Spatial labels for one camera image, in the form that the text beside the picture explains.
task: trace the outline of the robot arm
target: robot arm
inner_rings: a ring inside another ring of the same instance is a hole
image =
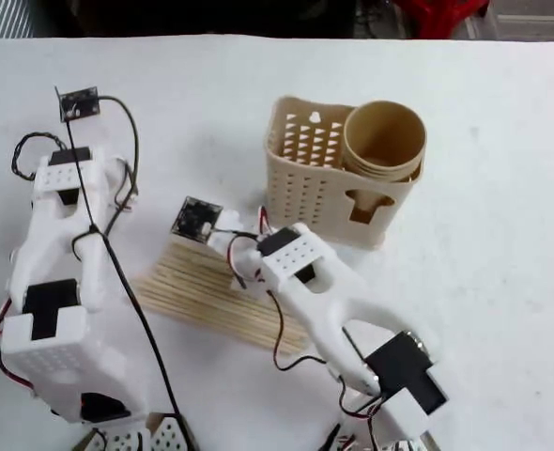
[[[439,360],[435,335],[403,306],[380,300],[306,225],[263,237],[239,259],[239,267],[247,273],[260,269],[259,284],[304,326],[336,378],[361,394],[379,397],[370,421],[380,445],[427,434],[449,410],[451,380]],[[387,329],[394,337],[362,359],[343,331],[352,319]],[[349,435],[370,443],[361,423],[362,428],[358,419],[344,421]]]
[[[111,196],[100,150],[76,149],[94,221],[105,224]],[[31,381],[35,394],[69,422],[109,427],[145,419],[146,379],[141,367],[109,346],[96,315],[107,309],[98,235],[75,243],[80,274],[55,280],[54,267],[71,242],[89,228],[73,154],[43,158],[33,192],[27,238],[13,258],[10,299],[17,315],[5,320],[4,360]]]

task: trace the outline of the white plastic part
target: white plastic part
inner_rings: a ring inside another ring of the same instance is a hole
[[[92,160],[80,162],[89,207],[96,224],[106,223],[109,187],[103,170],[103,153],[92,150]],[[57,190],[79,189],[75,163],[48,166],[42,158],[33,189],[33,214],[26,240],[14,256],[10,278],[10,298],[16,311],[23,311],[24,296],[30,285],[46,282],[46,277],[64,254],[71,252],[71,241],[89,229],[85,198],[79,195],[76,209],[62,204]],[[77,254],[83,261],[80,302],[91,310],[99,310],[103,302],[102,265],[108,256],[98,235],[76,242]]]
[[[131,428],[100,429],[94,434],[84,451],[149,451],[151,448],[150,432],[143,423],[131,425]]]
[[[428,327],[402,306],[381,301],[306,225],[298,223],[292,227],[300,237],[263,257],[262,275],[267,288],[305,327],[318,352],[340,372],[349,387],[365,394],[380,393],[377,376],[359,358],[342,332],[352,319],[395,334],[413,332],[421,338],[432,360],[437,360],[438,341]],[[293,274],[311,263],[315,279],[304,285]]]
[[[100,149],[91,150],[92,160],[79,165],[93,219],[104,227],[114,193],[110,193],[106,175],[108,162]],[[10,298],[19,315],[5,319],[1,351],[6,365],[31,381],[35,394],[68,422],[84,421],[81,395],[97,393],[122,402],[131,414],[96,423],[96,427],[123,428],[147,417],[146,372],[109,346],[104,331],[94,327],[95,315],[112,300],[105,276],[110,260],[101,237],[91,235],[76,243],[82,260],[81,274],[74,277],[79,281],[80,304],[58,310],[54,336],[33,340],[33,315],[20,314],[29,286],[53,280],[54,265],[71,253],[71,241],[89,229],[83,194],[79,193],[76,206],[67,207],[56,192],[67,189],[80,189],[75,162],[48,166],[48,158],[41,159],[31,222],[25,242],[14,253],[9,282]]]
[[[416,451],[454,451],[456,449],[450,446],[450,440],[442,443],[430,433],[434,427],[443,424],[444,417],[449,416],[451,412],[450,389],[454,382],[443,362],[434,364],[427,370],[427,374],[442,392],[446,402],[427,414],[406,388],[382,402],[371,420],[374,437],[380,449],[392,449],[397,443],[400,444],[396,449],[410,449],[402,447],[402,443],[405,442],[412,442],[412,449]],[[351,402],[347,403],[347,408],[356,411],[365,406],[369,398],[366,395],[356,395]],[[371,449],[367,421],[350,417],[344,412],[340,416],[342,427],[338,434],[339,437],[354,436],[358,449]],[[446,432],[447,435],[451,435],[450,430]],[[429,436],[429,441],[424,443],[422,439],[425,436]]]
[[[98,426],[147,416],[144,369],[104,343],[103,331],[91,327],[84,307],[59,309],[54,337],[31,340],[32,326],[31,314],[6,318],[1,350],[6,364],[31,381],[52,410],[70,423],[80,422],[81,394],[100,393],[122,402],[131,416]]]
[[[164,417],[151,440],[152,451],[185,451],[187,444],[175,418]]]

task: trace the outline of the dark floor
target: dark floor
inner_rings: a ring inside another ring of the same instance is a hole
[[[355,38],[412,36],[406,14],[387,0],[379,7],[359,8],[357,19]],[[453,39],[554,40],[554,0],[492,0],[486,16],[465,20]]]

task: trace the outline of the popsicle stick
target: popsicle stick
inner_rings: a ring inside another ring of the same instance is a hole
[[[272,349],[279,330],[275,306],[231,289],[232,278],[218,256],[171,242],[153,271],[135,286],[142,305],[150,309]],[[280,352],[304,350],[308,337],[303,327],[287,312],[284,317]]]

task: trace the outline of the red object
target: red object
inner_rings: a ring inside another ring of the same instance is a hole
[[[447,39],[469,16],[484,17],[489,0],[393,0],[419,23],[419,39]]]

